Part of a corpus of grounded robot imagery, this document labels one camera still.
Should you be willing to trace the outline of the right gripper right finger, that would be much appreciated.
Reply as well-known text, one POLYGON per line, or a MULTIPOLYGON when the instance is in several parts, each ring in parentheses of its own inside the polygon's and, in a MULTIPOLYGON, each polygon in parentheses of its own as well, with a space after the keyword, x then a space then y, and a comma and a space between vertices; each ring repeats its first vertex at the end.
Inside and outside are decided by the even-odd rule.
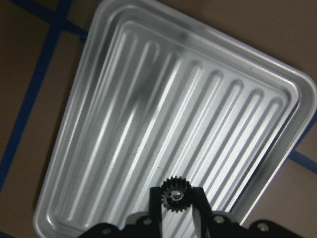
POLYGON ((202 187, 192 188, 192 215, 198 238, 210 238, 211 207, 202 187))

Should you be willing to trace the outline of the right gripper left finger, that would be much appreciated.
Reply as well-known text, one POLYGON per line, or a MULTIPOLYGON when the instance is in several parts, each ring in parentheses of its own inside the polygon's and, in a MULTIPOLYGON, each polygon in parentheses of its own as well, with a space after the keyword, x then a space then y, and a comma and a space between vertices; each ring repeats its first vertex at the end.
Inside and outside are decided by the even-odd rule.
POLYGON ((151 187, 149 196, 149 216, 155 238, 162 237, 161 188, 151 187))

